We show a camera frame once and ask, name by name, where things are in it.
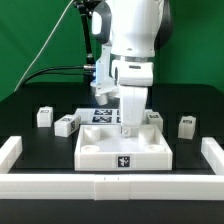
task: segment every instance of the white platform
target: white platform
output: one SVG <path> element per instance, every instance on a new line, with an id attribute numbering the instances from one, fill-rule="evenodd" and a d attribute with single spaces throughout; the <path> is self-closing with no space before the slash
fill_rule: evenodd
<path id="1" fill-rule="evenodd" d="M 75 170 L 171 170 L 172 151 L 158 127 L 143 125 L 141 129 L 143 133 L 125 138 L 120 125 L 82 125 L 74 154 Z M 85 132 L 91 130 L 93 138 L 88 141 Z"/>

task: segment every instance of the white box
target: white box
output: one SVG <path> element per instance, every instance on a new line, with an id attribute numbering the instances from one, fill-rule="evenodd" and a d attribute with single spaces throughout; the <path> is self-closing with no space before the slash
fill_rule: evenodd
<path id="1" fill-rule="evenodd" d="M 54 123 L 55 136 L 68 137 L 74 133 L 81 122 L 78 115 L 65 115 Z"/>
<path id="2" fill-rule="evenodd" d="M 163 133 L 163 119 L 158 112 L 147 112 L 147 119 L 149 124 L 157 125 L 161 133 Z"/>
<path id="3" fill-rule="evenodd" d="M 173 154 L 158 127 L 142 128 L 146 129 L 145 136 L 136 129 L 132 137 L 125 138 L 120 125 L 81 125 L 74 154 L 75 170 L 171 170 Z"/>
<path id="4" fill-rule="evenodd" d="M 53 121 L 53 107 L 40 107 L 37 113 L 37 127 L 51 127 Z"/>
<path id="5" fill-rule="evenodd" d="M 195 117 L 182 117 L 179 123 L 178 138 L 192 139 L 195 132 L 195 125 Z"/>

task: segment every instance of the white cube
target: white cube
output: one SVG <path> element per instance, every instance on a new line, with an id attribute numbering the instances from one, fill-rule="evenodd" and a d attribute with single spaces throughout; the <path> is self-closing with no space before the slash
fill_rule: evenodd
<path id="1" fill-rule="evenodd" d="M 53 107 L 40 107 L 37 113 L 37 127 L 51 127 L 53 121 Z"/>
<path id="2" fill-rule="evenodd" d="M 74 133 L 81 122 L 78 115 L 65 115 L 54 123 L 55 136 L 68 137 Z"/>
<path id="3" fill-rule="evenodd" d="M 148 112 L 147 119 L 149 124 L 157 125 L 161 133 L 163 133 L 163 119 L 158 112 Z"/>
<path id="4" fill-rule="evenodd" d="M 195 125 L 195 117 L 182 117 L 178 129 L 178 138 L 192 139 L 195 132 Z"/>

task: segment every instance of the green screen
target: green screen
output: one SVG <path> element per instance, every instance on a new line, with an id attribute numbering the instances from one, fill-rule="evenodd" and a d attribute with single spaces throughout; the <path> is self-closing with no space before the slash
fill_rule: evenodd
<path id="1" fill-rule="evenodd" d="M 13 92 L 69 1 L 0 0 L 0 100 Z M 224 1 L 170 0 L 170 3 L 174 32 L 157 52 L 154 82 L 209 84 L 224 91 Z M 99 57 L 100 46 L 93 39 L 92 47 Z M 80 16 L 72 6 L 29 74 L 46 67 L 84 63 Z M 41 80 L 82 79 L 48 76 Z"/>

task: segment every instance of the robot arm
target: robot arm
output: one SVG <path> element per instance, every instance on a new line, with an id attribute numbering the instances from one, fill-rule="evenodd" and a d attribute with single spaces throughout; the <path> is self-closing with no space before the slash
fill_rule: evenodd
<path id="1" fill-rule="evenodd" d="M 93 13 L 92 32 L 103 45 L 105 56 L 96 64 L 96 96 L 100 99 L 108 92 L 119 92 L 122 134 L 126 137 L 142 123 L 148 86 L 153 83 L 150 59 L 155 56 L 164 1 L 106 0 Z M 112 77 L 109 51 L 115 57 Z"/>

